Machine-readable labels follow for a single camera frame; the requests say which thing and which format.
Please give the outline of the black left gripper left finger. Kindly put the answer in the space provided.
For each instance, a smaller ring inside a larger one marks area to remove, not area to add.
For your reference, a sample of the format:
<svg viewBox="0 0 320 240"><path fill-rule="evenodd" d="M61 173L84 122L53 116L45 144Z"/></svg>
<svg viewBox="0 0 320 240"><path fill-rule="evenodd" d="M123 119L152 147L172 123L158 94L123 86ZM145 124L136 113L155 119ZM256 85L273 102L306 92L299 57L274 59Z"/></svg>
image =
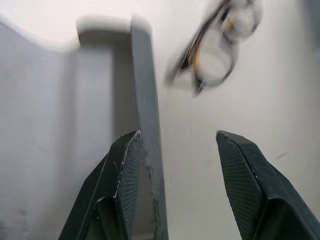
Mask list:
<svg viewBox="0 0 320 240"><path fill-rule="evenodd" d="M119 137L85 179L61 240L130 240L139 193L142 136Z"/></svg>

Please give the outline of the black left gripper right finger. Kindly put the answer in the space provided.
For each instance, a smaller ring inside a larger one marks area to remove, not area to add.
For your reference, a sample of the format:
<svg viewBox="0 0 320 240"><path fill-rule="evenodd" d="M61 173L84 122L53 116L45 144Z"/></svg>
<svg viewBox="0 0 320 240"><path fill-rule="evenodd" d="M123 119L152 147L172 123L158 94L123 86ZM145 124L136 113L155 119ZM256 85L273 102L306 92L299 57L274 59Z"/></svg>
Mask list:
<svg viewBox="0 0 320 240"><path fill-rule="evenodd" d="M318 240L320 223L291 182L241 135L219 130L224 186L243 240Z"/></svg>

